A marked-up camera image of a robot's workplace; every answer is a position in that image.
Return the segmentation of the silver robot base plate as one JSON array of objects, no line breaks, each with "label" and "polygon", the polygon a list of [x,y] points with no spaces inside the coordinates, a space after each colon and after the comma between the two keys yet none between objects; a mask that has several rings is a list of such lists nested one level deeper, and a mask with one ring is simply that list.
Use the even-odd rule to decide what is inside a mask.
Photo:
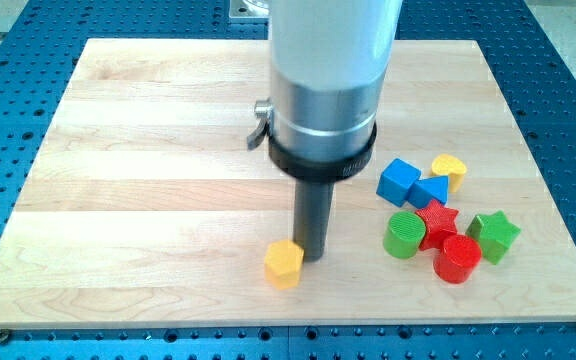
[{"label": "silver robot base plate", "polygon": [[237,20],[265,19],[270,0],[230,0],[229,17]]}]

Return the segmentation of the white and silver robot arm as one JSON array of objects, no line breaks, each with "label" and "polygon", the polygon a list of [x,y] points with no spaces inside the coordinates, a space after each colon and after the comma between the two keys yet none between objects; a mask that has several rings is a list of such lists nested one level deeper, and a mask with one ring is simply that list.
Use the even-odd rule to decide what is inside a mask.
[{"label": "white and silver robot arm", "polygon": [[264,139],[315,162],[359,154],[373,132],[401,0],[271,0],[270,96],[258,102]]}]

